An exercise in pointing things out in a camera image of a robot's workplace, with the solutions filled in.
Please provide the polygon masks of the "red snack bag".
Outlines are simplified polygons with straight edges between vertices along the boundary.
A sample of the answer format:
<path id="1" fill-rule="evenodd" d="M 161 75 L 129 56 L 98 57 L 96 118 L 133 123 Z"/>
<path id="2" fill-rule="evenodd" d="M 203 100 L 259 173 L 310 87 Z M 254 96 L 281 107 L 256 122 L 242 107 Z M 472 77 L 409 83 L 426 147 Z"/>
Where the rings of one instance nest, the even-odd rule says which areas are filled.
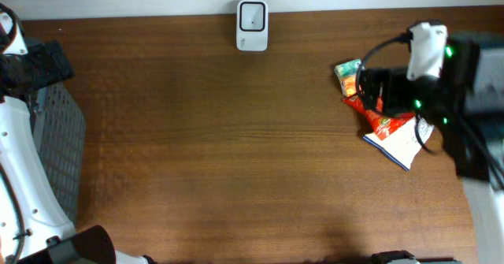
<path id="1" fill-rule="evenodd" d="M 375 135 L 380 140 L 386 139 L 414 118 L 413 113 L 400 114 L 399 117 L 386 117 L 372 110 L 366 110 L 362 101 L 356 94 L 344 98 L 343 102 L 366 118 Z"/>

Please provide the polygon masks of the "orange tissue pack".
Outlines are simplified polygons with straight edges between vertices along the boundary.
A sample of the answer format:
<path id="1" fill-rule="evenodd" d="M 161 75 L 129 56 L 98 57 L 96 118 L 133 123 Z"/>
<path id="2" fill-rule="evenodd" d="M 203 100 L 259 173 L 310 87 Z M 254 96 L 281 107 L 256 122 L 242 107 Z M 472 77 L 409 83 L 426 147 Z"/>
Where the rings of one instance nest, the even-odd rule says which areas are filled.
<path id="1" fill-rule="evenodd" d="M 342 93 L 344 96 L 349 97 L 355 95 L 356 91 L 356 75 L 352 74 L 344 76 L 341 80 Z"/>

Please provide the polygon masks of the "teal tissue pack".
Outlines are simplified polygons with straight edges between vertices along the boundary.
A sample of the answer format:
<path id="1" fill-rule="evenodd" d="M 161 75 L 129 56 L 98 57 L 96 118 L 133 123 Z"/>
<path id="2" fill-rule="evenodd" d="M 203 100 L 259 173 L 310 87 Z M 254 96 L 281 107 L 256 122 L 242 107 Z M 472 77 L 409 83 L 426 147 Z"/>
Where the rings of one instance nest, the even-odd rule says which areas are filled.
<path id="1" fill-rule="evenodd" d="M 354 59 L 338 64 L 334 71 L 337 76 L 348 77 L 354 76 L 361 65 L 360 59 Z"/>

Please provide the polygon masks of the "cream snack bag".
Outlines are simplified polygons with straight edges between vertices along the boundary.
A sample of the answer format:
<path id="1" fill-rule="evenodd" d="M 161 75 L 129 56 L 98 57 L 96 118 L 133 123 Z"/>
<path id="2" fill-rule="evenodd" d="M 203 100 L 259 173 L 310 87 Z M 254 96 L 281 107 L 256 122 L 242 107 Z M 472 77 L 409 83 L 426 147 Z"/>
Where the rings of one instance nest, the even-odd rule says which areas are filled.
<path id="1" fill-rule="evenodd" d="M 414 118 L 407 121 L 386 138 L 380 139 L 372 132 L 363 136 L 363 140 L 381 151 L 389 160 L 405 171 L 409 171 L 414 158 L 422 149 L 417 140 L 416 126 L 422 143 L 431 136 L 434 126 L 421 119 L 417 124 Z"/>

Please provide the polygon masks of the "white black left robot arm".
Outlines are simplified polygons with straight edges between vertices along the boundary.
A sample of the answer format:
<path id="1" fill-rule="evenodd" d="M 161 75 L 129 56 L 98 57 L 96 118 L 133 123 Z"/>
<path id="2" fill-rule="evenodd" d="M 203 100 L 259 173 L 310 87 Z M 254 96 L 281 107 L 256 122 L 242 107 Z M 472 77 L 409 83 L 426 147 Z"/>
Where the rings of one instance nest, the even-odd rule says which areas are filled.
<path id="1" fill-rule="evenodd" d="M 59 42 L 26 38 L 1 8 L 1 260 L 150 264 L 100 225 L 76 231 L 86 122 L 64 86 L 74 74 Z"/>

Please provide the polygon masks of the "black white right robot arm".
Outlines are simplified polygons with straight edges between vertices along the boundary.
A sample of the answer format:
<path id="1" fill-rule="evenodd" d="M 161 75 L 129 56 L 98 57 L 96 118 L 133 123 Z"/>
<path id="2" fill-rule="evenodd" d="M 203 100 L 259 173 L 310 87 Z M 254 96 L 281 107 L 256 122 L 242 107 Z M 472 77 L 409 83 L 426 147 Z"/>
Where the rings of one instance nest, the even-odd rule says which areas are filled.
<path id="1" fill-rule="evenodd" d="M 394 43 L 409 45 L 409 67 L 367 66 Z M 356 89 L 366 109 L 387 117 L 413 113 L 440 131 L 469 203 L 479 261 L 501 263 L 503 38 L 485 32 L 403 33 L 364 56 Z"/>

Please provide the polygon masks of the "white black barcode scanner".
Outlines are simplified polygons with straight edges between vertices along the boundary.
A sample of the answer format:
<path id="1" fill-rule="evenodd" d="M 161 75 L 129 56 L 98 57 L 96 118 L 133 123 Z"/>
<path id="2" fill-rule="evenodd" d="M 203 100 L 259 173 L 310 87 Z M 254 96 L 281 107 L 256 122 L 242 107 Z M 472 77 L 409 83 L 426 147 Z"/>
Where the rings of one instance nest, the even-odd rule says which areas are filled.
<path id="1" fill-rule="evenodd" d="M 262 52 L 269 41 L 269 6 L 262 0 L 241 0 L 236 6 L 236 46 Z"/>

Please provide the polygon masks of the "grey plastic basket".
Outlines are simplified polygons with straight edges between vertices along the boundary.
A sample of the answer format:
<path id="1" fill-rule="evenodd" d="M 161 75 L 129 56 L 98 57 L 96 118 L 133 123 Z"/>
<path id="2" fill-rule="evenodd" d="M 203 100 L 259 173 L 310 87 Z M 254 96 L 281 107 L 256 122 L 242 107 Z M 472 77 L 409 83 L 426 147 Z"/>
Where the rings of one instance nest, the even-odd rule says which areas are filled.
<path id="1" fill-rule="evenodd" d="M 52 192 L 76 223 L 86 121 L 65 85 L 37 91 L 28 105 L 35 148 Z"/>

